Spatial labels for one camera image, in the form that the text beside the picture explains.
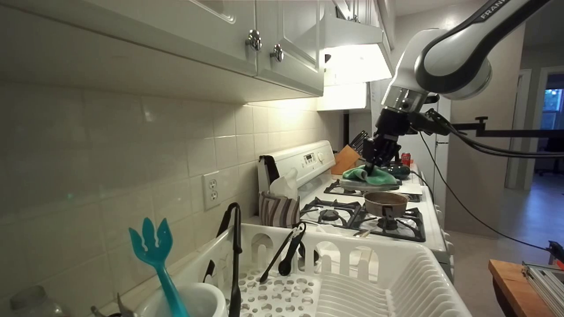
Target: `silver knob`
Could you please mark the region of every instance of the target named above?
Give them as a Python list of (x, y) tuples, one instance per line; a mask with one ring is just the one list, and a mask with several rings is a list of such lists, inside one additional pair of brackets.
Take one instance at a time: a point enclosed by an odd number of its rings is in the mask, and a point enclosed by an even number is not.
[(250, 30), (249, 37), (245, 40), (245, 45), (250, 46), (250, 48), (258, 52), (262, 47), (261, 35), (257, 30)]
[(270, 57), (274, 58), (278, 63), (284, 59), (284, 51), (282, 50), (282, 47), (280, 47), (280, 44), (276, 44), (274, 46), (274, 50), (270, 53)]

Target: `glass jar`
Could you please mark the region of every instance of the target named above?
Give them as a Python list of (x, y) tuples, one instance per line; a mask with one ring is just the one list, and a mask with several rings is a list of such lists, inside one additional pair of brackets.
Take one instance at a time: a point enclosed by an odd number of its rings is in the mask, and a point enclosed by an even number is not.
[(70, 317), (59, 304), (47, 297), (45, 289), (39, 285), (12, 296), (10, 308), (17, 317)]

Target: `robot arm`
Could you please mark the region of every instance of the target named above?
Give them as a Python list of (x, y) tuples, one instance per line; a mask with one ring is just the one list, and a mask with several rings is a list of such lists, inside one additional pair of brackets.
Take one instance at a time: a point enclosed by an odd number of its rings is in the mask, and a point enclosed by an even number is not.
[(413, 128), (421, 130), (413, 123), (421, 121), (419, 111), (429, 93), (452, 100), (481, 93), (492, 76), (487, 60), (492, 48), (549, 1), (489, 0), (451, 30), (417, 33), (408, 43), (388, 86), (377, 130), (364, 141), (363, 157), (368, 172), (394, 157), (401, 148), (397, 144), (399, 136)]

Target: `wooden knife block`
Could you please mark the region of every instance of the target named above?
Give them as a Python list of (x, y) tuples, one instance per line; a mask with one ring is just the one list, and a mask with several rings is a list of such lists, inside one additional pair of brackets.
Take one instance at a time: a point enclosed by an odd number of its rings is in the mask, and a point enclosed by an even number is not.
[(335, 156), (335, 166), (331, 168), (331, 174), (342, 175), (343, 172), (354, 168), (359, 158), (360, 155), (358, 155), (353, 148), (345, 146), (337, 156)]

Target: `tile backsplash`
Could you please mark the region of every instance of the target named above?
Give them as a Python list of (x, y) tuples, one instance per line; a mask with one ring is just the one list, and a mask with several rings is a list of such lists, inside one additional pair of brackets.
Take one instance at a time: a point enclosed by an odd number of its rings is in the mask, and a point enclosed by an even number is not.
[[(340, 113), (278, 100), (221, 104), (0, 82), (0, 315), (33, 284), (73, 316), (153, 276), (128, 227), (167, 218), (168, 264), (213, 238), (233, 201), (257, 204), (256, 158), (342, 141)], [(230, 188), (204, 210), (201, 175)]]

